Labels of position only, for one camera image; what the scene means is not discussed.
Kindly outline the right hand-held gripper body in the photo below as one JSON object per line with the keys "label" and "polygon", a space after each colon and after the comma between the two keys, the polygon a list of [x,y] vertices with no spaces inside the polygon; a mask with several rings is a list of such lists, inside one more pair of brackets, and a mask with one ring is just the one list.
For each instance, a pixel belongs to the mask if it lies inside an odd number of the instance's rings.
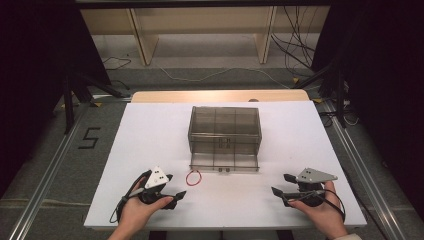
{"label": "right hand-held gripper body", "polygon": [[309,207],[317,207],[323,203],[325,191],[324,182],[337,180],[336,175],[328,174],[316,169],[305,168],[297,176],[298,193],[285,193],[290,200],[299,200]]}

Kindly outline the black tripod stand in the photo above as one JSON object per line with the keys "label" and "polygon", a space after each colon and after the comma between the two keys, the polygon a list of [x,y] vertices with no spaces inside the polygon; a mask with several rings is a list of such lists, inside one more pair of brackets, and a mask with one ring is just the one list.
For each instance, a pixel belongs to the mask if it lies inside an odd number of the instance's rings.
{"label": "black tripod stand", "polygon": [[343,128],[346,127],[344,120],[344,79],[345,75],[341,67],[336,63],[330,63],[306,80],[296,83],[294,89],[303,89],[306,86],[322,80],[318,93],[321,97],[336,97],[336,118]]}
{"label": "black tripod stand", "polygon": [[93,95],[88,89],[88,86],[94,86],[116,98],[129,98],[129,94],[124,94],[95,80],[93,77],[81,72],[68,73],[63,80],[63,98],[66,113],[66,128],[65,133],[68,134],[75,123],[73,110],[73,96],[82,103],[91,103]]}

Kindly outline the black curtain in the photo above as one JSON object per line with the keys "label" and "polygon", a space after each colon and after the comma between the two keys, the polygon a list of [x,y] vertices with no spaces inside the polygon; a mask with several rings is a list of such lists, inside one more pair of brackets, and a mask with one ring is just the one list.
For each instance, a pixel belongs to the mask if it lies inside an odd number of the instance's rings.
{"label": "black curtain", "polygon": [[74,72],[110,82],[75,0],[0,0],[0,197]]}
{"label": "black curtain", "polygon": [[383,161],[424,220],[424,0],[333,0],[313,69],[344,55],[348,96]]}

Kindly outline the person's right hand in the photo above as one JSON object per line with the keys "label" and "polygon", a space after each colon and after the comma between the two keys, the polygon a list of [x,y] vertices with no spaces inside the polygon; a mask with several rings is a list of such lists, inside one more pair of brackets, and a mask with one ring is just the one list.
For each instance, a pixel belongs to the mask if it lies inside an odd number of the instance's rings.
{"label": "person's right hand", "polygon": [[347,235],[348,231],[340,213],[341,203],[336,196],[334,183],[332,181],[325,182],[324,189],[326,190],[326,202],[317,207],[309,207],[299,200],[290,200],[289,205],[303,212],[328,240],[332,240]]}

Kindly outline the red rubber band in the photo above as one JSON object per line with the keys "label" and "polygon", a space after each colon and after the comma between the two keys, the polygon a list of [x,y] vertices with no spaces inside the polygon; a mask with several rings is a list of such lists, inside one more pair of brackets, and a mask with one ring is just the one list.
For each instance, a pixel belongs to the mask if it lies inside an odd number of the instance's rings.
{"label": "red rubber band", "polygon": [[203,176],[199,170],[191,170],[185,177],[185,182],[188,186],[196,186],[203,179]]}

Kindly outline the person's left hand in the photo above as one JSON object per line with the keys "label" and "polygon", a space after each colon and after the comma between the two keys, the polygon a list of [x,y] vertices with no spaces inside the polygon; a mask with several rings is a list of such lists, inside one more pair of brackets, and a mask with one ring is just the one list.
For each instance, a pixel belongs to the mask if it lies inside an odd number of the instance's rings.
{"label": "person's left hand", "polygon": [[158,210],[168,205],[172,197],[164,197],[152,204],[144,204],[137,197],[130,198],[123,207],[121,219],[117,228],[140,231],[149,218]]}

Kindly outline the aluminium floor rail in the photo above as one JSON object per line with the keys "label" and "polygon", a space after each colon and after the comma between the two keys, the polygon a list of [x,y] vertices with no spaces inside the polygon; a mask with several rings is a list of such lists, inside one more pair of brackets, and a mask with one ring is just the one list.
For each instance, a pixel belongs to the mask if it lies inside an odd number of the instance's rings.
{"label": "aluminium floor rail", "polygon": [[341,120],[343,117],[339,117],[333,120],[333,126],[341,140],[349,159],[355,168],[356,173],[366,191],[368,198],[370,199],[376,214],[378,215],[382,226],[384,227],[388,240],[406,240],[406,235],[402,231],[399,221],[395,214],[390,209],[389,204],[384,199],[381,191],[379,190],[376,182],[374,181],[371,172],[367,169],[363,158],[359,154],[357,147],[355,146],[351,136],[348,133],[347,128],[342,126]]}
{"label": "aluminium floor rail", "polygon": [[88,110],[87,105],[83,105],[77,110],[76,120],[71,127],[61,136],[59,145],[55,148],[54,155],[49,160],[49,164],[45,169],[42,178],[38,182],[31,197],[26,201],[23,211],[19,216],[16,224],[11,230],[8,240],[25,240],[42,203],[49,192],[49,189],[58,173],[58,170],[65,159],[70,145],[75,138],[81,123]]}

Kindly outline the transparent grey drawer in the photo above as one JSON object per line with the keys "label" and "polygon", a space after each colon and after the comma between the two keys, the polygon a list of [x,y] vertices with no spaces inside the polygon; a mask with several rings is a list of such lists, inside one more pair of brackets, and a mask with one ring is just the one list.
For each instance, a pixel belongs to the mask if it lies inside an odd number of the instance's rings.
{"label": "transparent grey drawer", "polygon": [[199,171],[257,172],[260,167],[256,155],[193,153],[190,168]]}

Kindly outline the transparent grey drawer cabinet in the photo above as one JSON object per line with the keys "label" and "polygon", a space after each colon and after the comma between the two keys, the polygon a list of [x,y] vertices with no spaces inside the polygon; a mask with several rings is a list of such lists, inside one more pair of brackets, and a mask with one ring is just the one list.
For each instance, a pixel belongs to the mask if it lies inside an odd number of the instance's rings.
{"label": "transparent grey drawer cabinet", "polygon": [[262,130],[258,108],[192,108],[188,141],[191,154],[245,154],[258,159]]}

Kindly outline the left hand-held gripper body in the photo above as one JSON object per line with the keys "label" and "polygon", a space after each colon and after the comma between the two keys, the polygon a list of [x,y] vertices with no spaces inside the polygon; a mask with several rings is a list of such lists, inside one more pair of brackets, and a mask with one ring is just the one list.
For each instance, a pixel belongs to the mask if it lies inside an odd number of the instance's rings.
{"label": "left hand-held gripper body", "polygon": [[141,175],[139,182],[141,192],[137,194],[137,197],[144,204],[152,204],[166,197],[162,190],[168,183],[167,180],[166,174],[160,167],[156,166],[152,170],[148,170]]}

